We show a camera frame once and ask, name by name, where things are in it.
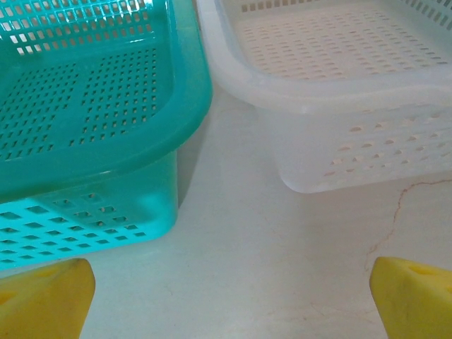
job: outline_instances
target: white plastic basket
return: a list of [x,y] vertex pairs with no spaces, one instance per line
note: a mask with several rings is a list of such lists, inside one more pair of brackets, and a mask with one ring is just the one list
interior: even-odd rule
[[198,0],[219,84],[310,193],[452,165],[452,0]]

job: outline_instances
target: white surface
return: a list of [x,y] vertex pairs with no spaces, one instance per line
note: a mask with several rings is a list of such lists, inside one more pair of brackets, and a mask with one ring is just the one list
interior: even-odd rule
[[385,338],[374,259],[452,269],[451,173],[297,194],[258,118],[220,93],[179,152],[174,229],[86,256],[97,287],[82,339]]
[[452,166],[448,2],[198,0],[212,74],[303,193]]

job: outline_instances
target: square hole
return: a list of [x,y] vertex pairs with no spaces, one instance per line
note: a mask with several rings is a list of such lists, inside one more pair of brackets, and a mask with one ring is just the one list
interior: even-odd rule
[[7,239],[7,240],[2,240],[1,243],[2,243],[2,244],[5,244],[5,245],[13,245],[13,244],[17,244],[17,242],[14,242],[13,240],[9,240],[9,239]]
[[89,217],[91,216],[91,214],[89,214],[89,212],[86,212],[86,211],[74,213],[74,215],[75,215],[77,218],[81,218],[81,219],[89,218]]
[[49,234],[49,235],[52,235],[52,236],[60,235],[60,234],[61,234],[61,232],[58,232],[58,231],[56,231],[56,230],[48,231],[48,232],[46,232],[46,233]]
[[29,208],[27,208],[27,210],[29,210],[30,212],[32,212],[34,214],[43,214],[43,213],[49,212],[48,210],[46,210],[45,208],[42,208],[41,206],[29,207]]
[[52,219],[49,219],[49,220],[55,222],[56,224],[62,224],[64,222],[68,222],[68,220],[66,220],[66,219],[64,219],[62,217],[52,218]]
[[26,237],[24,237],[24,239],[27,239],[27,240],[36,240],[36,239],[39,239],[39,237],[36,237],[35,235],[27,235]]
[[41,224],[38,224],[37,222],[30,222],[28,224],[25,224],[25,226],[30,227],[30,228],[41,228],[44,227]]
[[90,222],[89,225],[91,227],[102,227],[102,226],[105,226],[105,222],[99,220],[99,221],[96,221],[96,222]]
[[67,199],[60,200],[60,201],[54,201],[54,205],[60,207],[60,208],[72,208],[74,207],[74,204],[70,202]]
[[99,211],[103,213],[113,213],[116,211],[116,208],[114,208],[113,206],[101,207],[99,208]]
[[15,214],[15,213],[12,213],[12,212],[0,213],[0,217],[3,217],[8,220],[16,220],[16,219],[21,218],[21,216]]
[[2,228],[2,229],[0,229],[0,231],[5,232],[5,233],[16,233],[16,232],[19,232],[18,230],[15,230],[15,229],[10,228],[10,227]]
[[116,217],[116,218],[113,218],[113,220],[116,222],[124,222],[124,221],[127,221],[127,218],[126,217]]
[[81,230],[84,230],[84,228],[83,228],[83,227],[80,227],[80,226],[73,226],[73,227],[70,227],[69,229],[70,229],[70,230],[73,230],[73,231],[81,231]]

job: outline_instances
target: basket rim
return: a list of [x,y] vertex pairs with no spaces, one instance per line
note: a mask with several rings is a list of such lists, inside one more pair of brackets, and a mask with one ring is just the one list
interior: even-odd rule
[[222,0],[197,0],[197,5],[212,75],[234,96],[257,107],[298,114],[314,111],[322,114],[327,108],[331,114],[331,107],[337,106],[335,114],[338,114],[350,112],[351,107],[365,102],[372,102],[376,109],[393,106],[394,92],[405,101],[413,99],[415,93],[424,92],[424,101],[450,104],[450,64],[404,72],[403,76],[387,73],[329,81],[295,80],[265,73],[254,68],[242,55]]

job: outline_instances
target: perforated basket bottom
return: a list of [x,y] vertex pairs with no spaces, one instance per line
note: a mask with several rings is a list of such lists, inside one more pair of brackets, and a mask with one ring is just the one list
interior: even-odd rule
[[149,124],[172,92],[165,43],[41,61],[0,82],[0,161],[101,143]]
[[272,15],[265,15],[266,10],[260,11],[262,16],[242,15],[235,29],[256,68],[286,78],[321,81],[451,62],[440,46],[404,25],[380,1],[304,10],[306,6],[310,5],[295,4],[291,12],[281,6],[271,9]]

